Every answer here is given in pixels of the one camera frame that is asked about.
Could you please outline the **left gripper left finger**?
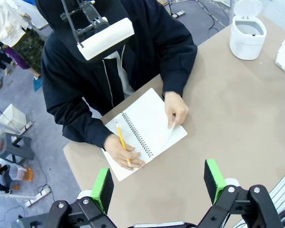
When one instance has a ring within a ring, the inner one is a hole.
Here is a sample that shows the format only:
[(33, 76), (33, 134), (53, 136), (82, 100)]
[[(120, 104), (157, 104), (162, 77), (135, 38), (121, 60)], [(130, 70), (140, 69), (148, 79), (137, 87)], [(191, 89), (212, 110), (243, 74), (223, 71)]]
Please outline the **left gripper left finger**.
[(72, 204), (55, 201), (45, 221), (46, 228), (115, 228), (108, 217), (114, 182), (109, 168), (101, 168), (94, 186), (86, 196)]

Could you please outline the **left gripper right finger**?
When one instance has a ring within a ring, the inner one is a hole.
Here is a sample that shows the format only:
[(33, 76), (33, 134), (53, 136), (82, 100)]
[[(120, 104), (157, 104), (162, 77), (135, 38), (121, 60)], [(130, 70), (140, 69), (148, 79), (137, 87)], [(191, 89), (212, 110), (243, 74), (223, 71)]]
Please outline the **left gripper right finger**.
[(223, 228), (231, 215), (241, 215), (248, 228), (281, 228), (282, 222), (273, 201), (263, 185), (248, 190), (228, 185), (214, 159), (206, 159), (204, 181), (212, 206), (199, 228)]

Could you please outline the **person's right hand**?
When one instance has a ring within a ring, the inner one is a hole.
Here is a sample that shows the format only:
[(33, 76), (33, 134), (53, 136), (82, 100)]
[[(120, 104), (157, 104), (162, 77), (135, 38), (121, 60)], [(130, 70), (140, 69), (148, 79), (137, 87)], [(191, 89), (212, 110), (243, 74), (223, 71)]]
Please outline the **person's right hand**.
[(140, 159), (141, 153), (136, 152), (135, 148), (125, 143), (125, 148), (120, 142), (120, 138), (109, 135), (104, 142), (104, 150), (110, 154), (121, 167), (132, 171), (135, 168), (142, 168), (145, 162)]

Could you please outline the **person's left hand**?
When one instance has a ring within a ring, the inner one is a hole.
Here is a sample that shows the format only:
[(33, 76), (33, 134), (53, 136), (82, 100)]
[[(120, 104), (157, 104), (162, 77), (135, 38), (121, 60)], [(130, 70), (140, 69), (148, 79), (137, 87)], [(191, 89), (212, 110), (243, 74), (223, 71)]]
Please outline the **person's left hand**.
[(173, 123), (181, 125), (185, 122), (189, 108), (178, 93), (172, 91), (165, 92), (164, 104), (168, 118), (168, 128), (172, 128)]

